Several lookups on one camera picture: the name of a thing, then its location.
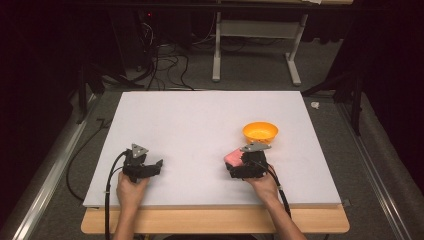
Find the white tabletop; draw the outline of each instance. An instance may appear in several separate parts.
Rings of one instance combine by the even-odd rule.
[[[254,121],[279,128],[265,155],[292,207],[340,204],[299,92],[190,91],[123,93],[84,206],[104,206],[113,161],[132,143],[149,149],[146,164],[164,160],[161,174],[148,185],[143,206],[258,205],[250,185],[232,179],[223,161],[246,145],[242,128]],[[111,206],[119,205],[116,177]]]

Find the pink object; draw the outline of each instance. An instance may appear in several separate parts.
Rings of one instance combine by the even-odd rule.
[[[240,151],[240,149],[236,149],[225,156],[224,161],[233,167],[242,166],[243,161],[241,161],[241,155],[243,155],[243,152]]]

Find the person's forearm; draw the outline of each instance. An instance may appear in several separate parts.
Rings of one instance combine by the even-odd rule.
[[[137,209],[122,210],[119,214],[118,226],[116,226],[113,240],[131,240],[134,237],[134,223]]]
[[[264,204],[281,239],[306,240],[278,199],[264,201]]]

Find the orange bowl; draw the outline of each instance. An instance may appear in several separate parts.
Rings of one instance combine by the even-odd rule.
[[[243,134],[248,144],[252,142],[270,144],[277,133],[278,128],[268,122],[252,122],[243,128]]]

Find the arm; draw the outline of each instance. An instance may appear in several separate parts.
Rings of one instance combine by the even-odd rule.
[[[278,199],[277,185],[270,174],[262,178],[244,179],[252,185],[256,195],[262,200],[271,216],[272,222],[281,239],[305,239],[305,236],[286,213]]]
[[[119,173],[116,193],[121,205],[121,212],[118,226],[113,235],[114,240],[133,239],[137,210],[148,182],[149,178],[145,178],[140,183],[133,183],[128,176],[122,172]]]

